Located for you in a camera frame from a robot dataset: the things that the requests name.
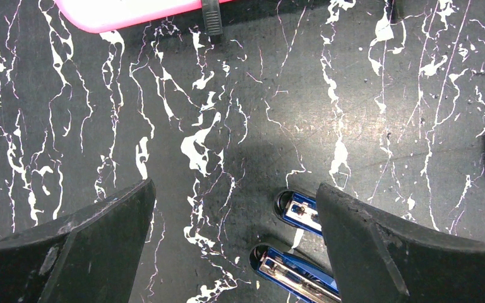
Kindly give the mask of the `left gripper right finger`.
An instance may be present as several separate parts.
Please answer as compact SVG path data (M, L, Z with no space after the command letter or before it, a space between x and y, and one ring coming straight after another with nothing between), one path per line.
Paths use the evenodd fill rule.
M326 183L316 205L343 302L485 302L485 242L429 229Z

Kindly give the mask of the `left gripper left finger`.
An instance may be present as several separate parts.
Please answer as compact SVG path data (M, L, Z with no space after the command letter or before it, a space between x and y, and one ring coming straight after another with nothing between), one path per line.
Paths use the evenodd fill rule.
M0 302L127 302L155 206L146 179L0 240Z

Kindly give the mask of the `whiteboard with pink frame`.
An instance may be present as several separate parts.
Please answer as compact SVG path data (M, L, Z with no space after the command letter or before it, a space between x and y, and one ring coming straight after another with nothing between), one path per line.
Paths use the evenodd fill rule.
M223 34L220 4L201 0L57 0L61 13L89 33L104 33L199 9L209 36Z

